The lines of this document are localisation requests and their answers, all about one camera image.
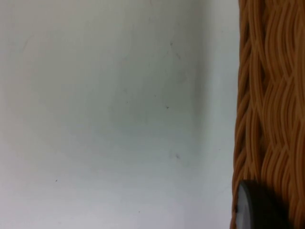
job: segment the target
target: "wall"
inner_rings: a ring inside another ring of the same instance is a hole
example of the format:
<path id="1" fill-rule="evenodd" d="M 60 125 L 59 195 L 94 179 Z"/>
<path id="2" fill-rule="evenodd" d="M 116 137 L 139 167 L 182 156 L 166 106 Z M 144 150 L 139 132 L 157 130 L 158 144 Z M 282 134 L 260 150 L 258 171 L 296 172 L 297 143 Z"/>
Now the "wall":
<path id="1" fill-rule="evenodd" d="M 238 13 L 0 1 L 0 228 L 228 228 Z"/>

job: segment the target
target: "woven wicker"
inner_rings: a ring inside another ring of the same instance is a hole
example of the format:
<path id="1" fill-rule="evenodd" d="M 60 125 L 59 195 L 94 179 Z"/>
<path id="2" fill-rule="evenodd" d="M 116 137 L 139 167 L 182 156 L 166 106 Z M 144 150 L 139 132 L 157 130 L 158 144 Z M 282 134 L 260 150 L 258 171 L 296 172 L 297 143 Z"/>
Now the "woven wicker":
<path id="1" fill-rule="evenodd" d="M 267 186 L 305 228 L 305 0 L 240 0 L 233 205 L 242 179 Z"/>

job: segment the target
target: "black round object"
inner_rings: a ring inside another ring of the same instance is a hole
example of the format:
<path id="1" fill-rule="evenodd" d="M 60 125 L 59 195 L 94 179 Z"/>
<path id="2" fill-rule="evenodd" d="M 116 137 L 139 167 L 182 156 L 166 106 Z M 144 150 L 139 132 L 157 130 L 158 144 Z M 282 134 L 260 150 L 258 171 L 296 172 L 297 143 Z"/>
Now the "black round object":
<path id="1" fill-rule="evenodd" d="M 291 229 L 263 187 L 255 181 L 241 181 L 238 188 L 236 226 L 238 229 Z"/>

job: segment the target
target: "orange wicker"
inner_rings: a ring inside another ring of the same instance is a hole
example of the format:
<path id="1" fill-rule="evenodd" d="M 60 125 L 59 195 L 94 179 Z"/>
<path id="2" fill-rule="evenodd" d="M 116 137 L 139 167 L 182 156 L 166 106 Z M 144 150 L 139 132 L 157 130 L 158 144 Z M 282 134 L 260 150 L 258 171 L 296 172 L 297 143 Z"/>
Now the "orange wicker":
<path id="1" fill-rule="evenodd" d="M 255 179 L 305 228 L 305 0 L 240 0 L 233 206 Z"/>

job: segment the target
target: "white wall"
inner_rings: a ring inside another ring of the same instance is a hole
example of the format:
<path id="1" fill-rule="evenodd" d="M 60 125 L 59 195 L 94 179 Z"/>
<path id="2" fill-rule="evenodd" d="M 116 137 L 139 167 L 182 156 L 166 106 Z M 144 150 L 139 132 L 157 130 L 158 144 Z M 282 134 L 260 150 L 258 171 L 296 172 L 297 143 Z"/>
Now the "white wall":
<path id="1" fill-rule="evenodd" d="M 1 0 L 0 228 L 228 228 L 237 0 Z"/>

